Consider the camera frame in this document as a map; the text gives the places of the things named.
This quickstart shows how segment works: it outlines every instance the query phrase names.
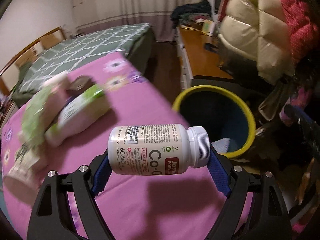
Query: wooden headboard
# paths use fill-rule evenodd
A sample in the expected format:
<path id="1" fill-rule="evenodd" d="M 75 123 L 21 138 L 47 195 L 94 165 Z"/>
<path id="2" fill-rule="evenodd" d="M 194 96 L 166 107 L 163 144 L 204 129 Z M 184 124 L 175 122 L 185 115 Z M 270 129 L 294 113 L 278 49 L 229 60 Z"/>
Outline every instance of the wooden headboard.
<path id="1" fill-rule="evenodd" d="M 61 27 L 57 27 L 42 35 L 41 37 L 52 33 L 61 41 L 66 39 L 66 36 Z M 30 49 L 33 51 L 35 55 L 38 55 L 44 50 L 40 42 L 41 37 L 30 43 L 22 51 L 15 55 L 0 71 L 0 92 L 5 96 L 10 95 L 10 92 L 19 80 L 19 68 L 15 64 L 15 62 Z"/>

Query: beige puffer jacket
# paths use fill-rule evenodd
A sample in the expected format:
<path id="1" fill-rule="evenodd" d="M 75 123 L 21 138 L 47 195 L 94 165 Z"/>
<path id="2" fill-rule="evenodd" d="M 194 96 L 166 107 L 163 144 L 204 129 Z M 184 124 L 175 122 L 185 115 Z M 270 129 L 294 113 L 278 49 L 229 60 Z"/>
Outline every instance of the beige puffer jacket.
<path id="1" fill-rule="evenodd" d="M 229 0 L 219 37 L 227 49 L 256 61 L 259 76 L 270 84 L 294 74 L 280 0 Z"/>

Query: silver screw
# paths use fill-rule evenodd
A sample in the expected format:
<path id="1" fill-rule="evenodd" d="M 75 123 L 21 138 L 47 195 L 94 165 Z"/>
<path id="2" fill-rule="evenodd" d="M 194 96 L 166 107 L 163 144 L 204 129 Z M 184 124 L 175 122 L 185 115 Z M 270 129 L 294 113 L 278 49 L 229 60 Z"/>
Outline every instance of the silver screw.
<path id="1" fill-rule="evenodd" d="M 88 166 L 87 165 L 82 165 L 80 168 L 79 168 L 79 171 L 81 172 L 85 172 L 88 170 Z"/>
<path id="2" fill-rule="evenodd" d="M 234 169 L 236 172 L 241 172 L 241 171 L 242 171 L 242 168 L 241 168 L 241 166 L 239 166 L 239 165 L 234 166 L 233 169 Z"/>
<path id="3" fill-rule="evenodd" d="M 266 176 L 268 178 L 272 178 L 273 174 L 270 171 L 266 171 Z"/>
<path id="4" fill-rule="evenodd" d="M 55 172 L 55 171 L 49 171 L 49 172 L 48 172 L 48 176 L 49 176 L 49 177 L 53 177 L 54 175 L 56 175 L 56 172 Z"/>

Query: jarrow formulas logo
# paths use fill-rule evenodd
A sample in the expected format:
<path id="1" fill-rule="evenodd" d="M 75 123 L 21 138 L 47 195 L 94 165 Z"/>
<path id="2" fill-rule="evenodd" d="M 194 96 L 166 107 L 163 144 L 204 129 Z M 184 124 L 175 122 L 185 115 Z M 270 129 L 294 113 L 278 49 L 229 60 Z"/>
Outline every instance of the jarrow formulas logo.
<path id="1" fill-rule="evenodd" d="M 172 175 L 172 174 L 178 174 L 179 171 L 179 158 L 166 158 L 164 160 L 165 163 L 165 174 L 166 175 Z"/>

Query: green bedspread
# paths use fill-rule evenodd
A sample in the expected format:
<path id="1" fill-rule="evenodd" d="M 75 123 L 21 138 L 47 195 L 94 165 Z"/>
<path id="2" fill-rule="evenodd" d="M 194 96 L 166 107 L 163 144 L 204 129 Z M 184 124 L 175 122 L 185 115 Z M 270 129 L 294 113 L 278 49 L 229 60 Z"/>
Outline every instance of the green bedspread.
<path id="1" fill-rule="evenodd" d="M 113 51 L 121 51 L 127 57 L 134 43 L 149 29 L 149 24 L 125 25 L 64 40 L 32 64 L 17 91 L 38 90 L 42 82 L 54 75 L 77 69 Z"/>

